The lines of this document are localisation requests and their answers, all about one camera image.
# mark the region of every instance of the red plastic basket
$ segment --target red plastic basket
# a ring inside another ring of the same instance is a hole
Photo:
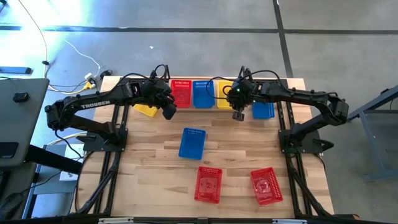
[[[191,105],[191,80],[172,80],[172,95],[179,108],[188,108]]]
[[[219,203],[222,175],[223,170],[221,169],[200,166],[195,189],[195,200]]]
[[[278,181],[272,167],[250,172],[254,193],[259,205],[283,201]]]

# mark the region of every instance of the white cable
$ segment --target white cable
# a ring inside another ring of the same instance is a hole
[[[49,53],[48,53],[47,43],[46,43],[46,41],[45,41],[43,32],[42,32],[42,30],[40,29],[39,25],[37,25],[36,21],[33,19],[32,15],[31,15],[31,14],[29,13],[29,11],[26,9],[25,5],[21,2],[21,0],[18,0],[18,1],[19,1],[19,3],[21,4],[21,6],[25,9],[25,11],[26,11],[26,13],[29,15],[30,19],[32,19],[33,23],[35,24],[36,28],[39,30],[40,35],[41,35],[42,38],[43,38],[44,47],[45,47],[45,61],[48,62]],[[97,71],[96,76],[100,73],[101,66],[100,66],[92,57],[89,57],[89,56],[87,56],[87,55],[85,55],[85,54],[80,53],[80,52],[76,49],[76,47],[73,46],[73,44],[69,43],[69,41],[67,41],[67,40],[65,40],[65,39],[63,39],[63,40],[64,40],[66,43],[68,43],[69,45],[71,45],[71,46],[76,50],[76,52],[77,52],[78,54],[80,54],[80,55],[82,55],[82,56],[84,56],[84,57],[86,57],[86,58],[90,58],[90,59],[98,66],[98,71]],[[44,65],[44,74],[43,74],[43,77],[44,77],[44,78],[47,77],[47,72],[46,72],[46,70],[47,70],[47,65]],[[63,93],[63,94],[71,95],[71,94],[75,94],[75,93],[76,93],[76,92],[69,93],[69,92],[67,92],[67,91],[61,91],[61,90],[58,90],[58,89],[54,88],[52,85],[49,85],[49,87],[50,87],[53,91],[56,91],[56,92],[59,92],[59,93]]]
[[[35,24],[35,26],[37,27],[37,29],[38,29],[39,32],[40,32],[40,35],[41,35],[42,38],[43,38],[44,48],[45,48],[45,61],[48,62],[49,53],[48,53],[48,50],[47,50],[47,43],[46,43],[46,41],[45,41],[43,32],[41,31],[39,25],[37,25],[36,21],[33,19],[32,15],[29,13],[29,11],[26,9],[26,7],[23,5],[23,3],[21,2],[21,0],[18,0],[18,1],[19,1],[19,3],[21,4],[21,6],[25,9],[25,11],[26,11],[26,13],[29,15],[30,19],[32,19],[33,23]],[[45,70],[46,70],[46,68],[47,68],[47,66],[44,65],[44,78],[45,78]]]
[[[86,57],[86,58],[90,58],[90,59],[98,66],[98,71],[97,71],[97,74],[96,74],[95,76],[97,76],[97,75],[100,73],[101,66],[100,66],[92,57],[80,53],[80,52],[76,49],[76,47],[73,46],[73,44],[71,44],[71,43],[70,43],[69,41],[67,41],[66,39],[64,39],[64,41],[65,41],[66,43],[68,43],[69,45],[71,45],[71,46],[73,47],[73,49],[75,49],[76,52],[77,52],[78,54],[80,54],[81,56],[84,56],[84,57]]]
[[[70,139],[70,138],[74,138],[74,137],[77,137],[77,136],[85,136],[85,134],[87,134],[87,132],[83,131],[83,132],[80,132],[80,133],[75,133],[75,134],[71,134],[71,135],[65,136],[63,138],[64,139]],[[52,145],[54,145],[54,144],[56,144],[56,143],[58,143],[60,141],[63,141],[63,140],[62,139],[57,139],[55,141],[52,141],[52,142],[48,143],[47,145],[48,146],[52,146]]]

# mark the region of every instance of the yellow object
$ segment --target yellow object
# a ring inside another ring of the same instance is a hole
[[[86,85],[83,88],[86,90],[90,90],[90,89],[94,89],[95,87],[90,82],[86,82]]]
[[[141,113],[150,116],[153,118],[157,112],[157,109],[155,106],[152,108],[149,108],[147,105],[134,105],[134,109],[140,111]]]
[[[231,81],[218,81],[217,82],[217,97],[226,97],[223,92],[224,86],[231,86],[233,82]],[[225,92],[227,93],[230,88],[226,87]],[[222,110],[231,110],[232,107],[229,106],[229,103],[226,100],[217,99],[217,107]]]

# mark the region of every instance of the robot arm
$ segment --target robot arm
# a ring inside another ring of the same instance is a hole
[[[326,93],[289,89],[283,86],[280,78],[276,80],[253,80],[250,70],[242,67],[239,76],[233,82],[227,94],[227,101],[235,110],[233,119],[243,121],[243,109],[253,102],[275,103],[286,101],[303,105],[315,106],[321,112],[303,124],[294,124],[289,133],[292,143],[298,145],[304,137],[328,124],[338,126],[344,124],[348,115],[348,104],[336,93]]]
[[[106,105],[126,106],[142,104],[163,109],[163,116],[171,119],[176,112],[171,89],[162,78],[154,74],[145,81],[122,78],[110,91],[97,92],[84,96],[69,96],[45,107],[49,128],[63,131],[65,128],[77,128],[99,134],[104,140],[116,142],[118,129],[112,122],[98,123],[76,116],[80,110]]]

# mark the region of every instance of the wood grain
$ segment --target wood grain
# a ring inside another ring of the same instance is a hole
[[[105,77],[102,91],[110,90],[118,80],[119,77]],[[290,78],[287,81],[290,88],[305,89],[301,78]],[[302,123],[312,117],[308,106],[292,104],[292,107],[296,122]],[[112,113],[113,106],[97,108],[94,120],[110,121]],[[230,110],[188,108],[178,109],[172,120],[167,121],[161,111],[150,118],[131,108],[127,120],[129,138],[121,158],[112,216],[293,217],[285,159],[280,153],[277,140],[277,113],[275,112],[275,118],[269,120],[255,120],[249,106],[245,109],[245,114],[245,121],[238,122],[232,120]],[[201,161],[178,157],[185,127],[206,131],[205,151]],[[103,156],[103,152],[94,153],[83,169],[78,187],[79,207],[98,184]],[[303,164],[308,187],[325,209],[333,213],[322,163],[315,156],[304,154]],[[198,166],[223,170],[219,204],[193,199]],[[284,199],[279,203],[259,206],[249,173],[265,167],[275,169]],[[103,206],[106,196],[107,193],[103,197]],[[304,211],[299,190],[298,197]]]

